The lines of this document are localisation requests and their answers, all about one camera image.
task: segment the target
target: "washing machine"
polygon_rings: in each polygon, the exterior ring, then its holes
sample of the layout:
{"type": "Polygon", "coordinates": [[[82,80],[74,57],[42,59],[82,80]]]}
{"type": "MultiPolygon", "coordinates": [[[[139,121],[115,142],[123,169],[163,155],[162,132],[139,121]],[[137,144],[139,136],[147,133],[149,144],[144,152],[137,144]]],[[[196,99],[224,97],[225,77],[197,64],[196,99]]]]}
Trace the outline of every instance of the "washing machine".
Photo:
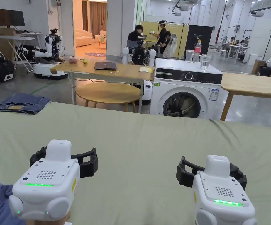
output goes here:
{"type": "Polygon", "coordinates": [[[150,114],[211,119],[223,73],[209,65],[156,59],[150,114]]]}

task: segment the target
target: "bed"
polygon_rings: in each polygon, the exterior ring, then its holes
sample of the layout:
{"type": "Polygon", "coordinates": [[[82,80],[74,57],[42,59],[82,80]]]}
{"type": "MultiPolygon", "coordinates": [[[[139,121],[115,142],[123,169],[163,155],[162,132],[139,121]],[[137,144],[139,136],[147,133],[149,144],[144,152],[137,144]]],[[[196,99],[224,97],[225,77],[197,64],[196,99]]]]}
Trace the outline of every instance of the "bed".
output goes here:
{"type": "Polygon", "coordinates": [[[69,222],[195,224],[191,189],[178,185],[182,156],[205,166],[224,155],[247,175],[258,224],[271,224],[271,128],[85,108],[50,102],[37,115],[0,112],[0,183],[14,184],[52,139],[72,154],[96,148],[95,176],[82,178],[69,222]]]}

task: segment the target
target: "denim fabric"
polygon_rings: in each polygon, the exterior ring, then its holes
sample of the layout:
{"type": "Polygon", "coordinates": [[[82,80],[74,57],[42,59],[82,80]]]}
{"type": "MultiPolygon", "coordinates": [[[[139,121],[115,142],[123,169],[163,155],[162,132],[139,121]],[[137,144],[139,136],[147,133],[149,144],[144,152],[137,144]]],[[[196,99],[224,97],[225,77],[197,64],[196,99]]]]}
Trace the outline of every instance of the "denim fabric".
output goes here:
{"type": "Polygon", "coordinates": [[[0,102],[0,111],[18,112],[35,115],[39,113],[50,101],[48,98],[32,96],[25,93],[14,93],[10,98],[0,102]],[[23,106],[21,109],[13,109],[14,106],[23,106]]]}

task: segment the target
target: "control knob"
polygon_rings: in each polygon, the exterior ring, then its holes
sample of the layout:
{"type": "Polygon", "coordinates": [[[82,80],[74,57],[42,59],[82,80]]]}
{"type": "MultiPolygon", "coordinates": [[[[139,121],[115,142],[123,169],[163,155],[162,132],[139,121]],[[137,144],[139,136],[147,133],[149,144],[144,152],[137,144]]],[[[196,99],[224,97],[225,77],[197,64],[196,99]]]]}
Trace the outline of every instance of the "control knob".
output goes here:
{"type": "Polygon", "coordinates": [[[188,72],[188,73],[186,73],[185,78],[186,78],[186,80],[188,80],[188,81],[193,80],[193,74],[190,73],[190,72],[188,72]]]}

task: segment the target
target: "plastic bottle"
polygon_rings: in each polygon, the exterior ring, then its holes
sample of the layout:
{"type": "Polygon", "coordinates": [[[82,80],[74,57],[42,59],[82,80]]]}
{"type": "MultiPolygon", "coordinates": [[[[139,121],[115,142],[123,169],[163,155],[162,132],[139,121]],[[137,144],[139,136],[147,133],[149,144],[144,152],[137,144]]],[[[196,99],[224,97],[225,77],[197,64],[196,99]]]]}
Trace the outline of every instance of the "plastic bottle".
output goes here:
{"type": "Polygon", "coordinates": [[[201,40],[199,39],[198,43],[195,46],[193,62],[199,62],[199,55],[201,52],[201,48],[202,48],[201,40]]]}

